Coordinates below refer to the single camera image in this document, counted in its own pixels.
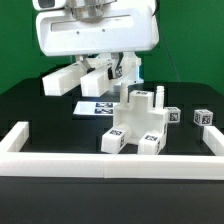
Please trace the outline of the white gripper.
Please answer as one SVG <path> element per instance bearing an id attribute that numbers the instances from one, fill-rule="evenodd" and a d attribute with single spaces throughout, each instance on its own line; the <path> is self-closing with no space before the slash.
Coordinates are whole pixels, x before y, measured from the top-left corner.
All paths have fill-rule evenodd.
<path id="1" fill-rule="evenodd" d="M 148 51 L 159 41 L 157 3 L 66 3 L 64 8 L 38 11 L 36 31 L 47 56 L 76 55 L 87 74 L 94 68 L 88 55 L 112 53 L 108 79 L 122 76 L 119 52 Z"/>

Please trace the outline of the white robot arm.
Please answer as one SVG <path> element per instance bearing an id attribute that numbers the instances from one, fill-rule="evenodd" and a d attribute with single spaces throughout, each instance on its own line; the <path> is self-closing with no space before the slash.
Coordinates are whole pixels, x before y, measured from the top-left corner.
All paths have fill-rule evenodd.
<path id="1" fill-rule="evenodd" d="M 81 86 L 99 95 L 136 72 L 138 51 L 159 41 L 158 0 L 32 0 L 36 31 L 47 56 L 76 62 L 42 78 L 47 95 Z"/>

